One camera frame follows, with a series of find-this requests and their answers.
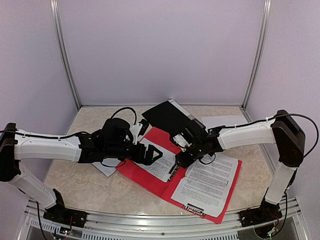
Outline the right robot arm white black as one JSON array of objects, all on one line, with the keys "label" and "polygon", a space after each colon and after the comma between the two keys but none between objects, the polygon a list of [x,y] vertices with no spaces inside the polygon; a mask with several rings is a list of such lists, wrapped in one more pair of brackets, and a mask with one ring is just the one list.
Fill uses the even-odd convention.
[{"label": "right robot arm white black", "polygon": [[272,162],[273,178],[262,199],[263,205],[255,212],[260,222],[266,222],[275,214],[275,206],[293,184],[298,168],[307,155],[306,134],[295,121],[296,117],[301,115],[281,109],[264,119],[211,128],[193,119],[171,136],[173,143],[182,149],[176,159],[187,168],[206,155],[213,156],[244,146],[263,146],[269,158],[277,158]]}]

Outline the metal folder clip bottom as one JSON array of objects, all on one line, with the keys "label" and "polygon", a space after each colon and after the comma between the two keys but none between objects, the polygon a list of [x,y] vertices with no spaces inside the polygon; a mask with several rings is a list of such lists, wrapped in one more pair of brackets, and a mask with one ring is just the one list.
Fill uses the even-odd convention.
[{"label": "metal folder clip bottom", "polygon": [[192,205],[190,203],[187,203],[186,205],[183,205],[182,208],[190,213],[193,213],[195,215],[205,217],[206,214],[204,212],[204,209],[197,207],[195,205]]}]

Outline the printed paper sheet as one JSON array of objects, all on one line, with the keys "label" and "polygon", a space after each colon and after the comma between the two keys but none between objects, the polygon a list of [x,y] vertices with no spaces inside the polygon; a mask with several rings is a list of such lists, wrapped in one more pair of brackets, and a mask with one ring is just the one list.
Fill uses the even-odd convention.
[{"label": "printed paper sheet", "polygon": [[159,145],[153,144],[148,140],[143,140],[145,145],[152,145],[155,146],[158,150],[162,152],[162,157],[156,160],[152,165],[143,165],[137,163],[137,165],[146,170],[148,173],[153,175],[154,177],[158,178],[162,182],[166,183],[169,181],[172,172],[171,170],[174,169],[176,161],[175,161],[175,154]]},{"label": "printed paper sheet", "polygon": [[205,215],[218,217],[235,178],[236,160],[221,153],[205,155],[188,167],[171,199],[204,209]]}]

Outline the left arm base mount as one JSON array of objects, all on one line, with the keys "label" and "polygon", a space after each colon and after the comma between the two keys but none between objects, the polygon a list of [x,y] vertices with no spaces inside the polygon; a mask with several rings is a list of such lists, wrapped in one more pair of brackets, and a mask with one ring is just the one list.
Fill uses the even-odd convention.
[{"label": "left arm base mount", "polygon": [[87,216],[88,213],[85,211],[66,208],[60,204],[45,209],[43,214],[46,220],[78,228],[84,228]]}]

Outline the metal folder clip spine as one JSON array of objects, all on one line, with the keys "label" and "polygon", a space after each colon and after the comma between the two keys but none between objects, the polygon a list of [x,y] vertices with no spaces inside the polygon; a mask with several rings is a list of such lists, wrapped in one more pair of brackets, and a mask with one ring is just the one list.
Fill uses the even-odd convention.
[{"label": "metal folder clip spine", "polygon": [[167,180],[167,183],[170,182],[173,177],[176,175],[177,171],[179,170],[180,166],[175,164],[171,170],[169,171],[169,177],[168,177],[168,180]]}]

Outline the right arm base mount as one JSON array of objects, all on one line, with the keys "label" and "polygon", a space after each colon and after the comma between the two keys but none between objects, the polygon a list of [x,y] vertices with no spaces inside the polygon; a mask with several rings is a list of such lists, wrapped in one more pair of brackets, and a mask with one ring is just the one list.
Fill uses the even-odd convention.
[{"label": "right arm base mount", "polygon": [[242,227],[259,225],[283,217],[279,206],[248,208],[239,212]]}]

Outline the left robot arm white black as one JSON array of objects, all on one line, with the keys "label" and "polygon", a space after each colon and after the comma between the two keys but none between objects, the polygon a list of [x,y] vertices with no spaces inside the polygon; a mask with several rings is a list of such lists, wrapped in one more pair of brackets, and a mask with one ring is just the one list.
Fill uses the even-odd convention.
[{"label": "left robot arm white black", "polygon": [[130,125],[112,117],[103,127],[88,133],[71,135],[37,135],[18,130],[15,123],[8,123],[0,133],[0,180],[16,186],[42,205],[57,221],[70,218],[61,194],[47,187],[21,163],[25,159],[54,159],[79,164],[101,163],[105,159],[150,166],[163,156],[153,145],[145,146],[138,137],[145,133],[148,123],[142,120]]}]

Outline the red clip file folder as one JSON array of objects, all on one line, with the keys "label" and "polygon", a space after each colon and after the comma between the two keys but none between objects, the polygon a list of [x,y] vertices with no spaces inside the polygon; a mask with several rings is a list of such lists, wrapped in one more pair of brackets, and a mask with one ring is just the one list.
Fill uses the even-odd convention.
[{"label": "red clip file folder", "polygon": [[[160,130],[156,127],[152,127],[151,130],[144,136],[144,140],[151,141],[154,145],[159,145],[160,147],[163,147],[165,150],[170,151],[172,154],[177,154],[179,151],[179,148],[175,146],[170,141],[170,135]],[[235,177],[231,181],[230,191],[226,198],[226,203],[224,207],[222,208],[222,212],[217,216],[213,217],[211,215],[202,215],[200,213],[191,212],[192,214],[195,214],[203,219],[209,220],[216,224],[221,224],[223,221],[223,218],[226,214],[228,205],[231,201],[232,194],[234,192],[234,189],[236,187],[236,183],[238,180],[238,177],[240,175],[241,167],[242,167],[242,161],[239,159],[235,160],[236,162],[236,172]],[[126,164],[120,168],[117,169],[118,172],[120,172],[122,175],[127,177],[128,179],[132,180],[133,182],[137,183],[147,191],[153,193],[154,195],[158,196],[162,200],[171,203],[175,205],[178,208],[183,209],[184,205],[182,203],[179,203],[173,199],[171,199],[171,196],[173,195],[174,191],[176,190],[180,180],[185,177],[187,170],[185,168],[179,167],[171,181],[169,182],[163,182],[162,180],[158,179],[156,176],[152,175],[151,173],[147,172],[142,167],[138,166],[131,160],[127,160]]]}]

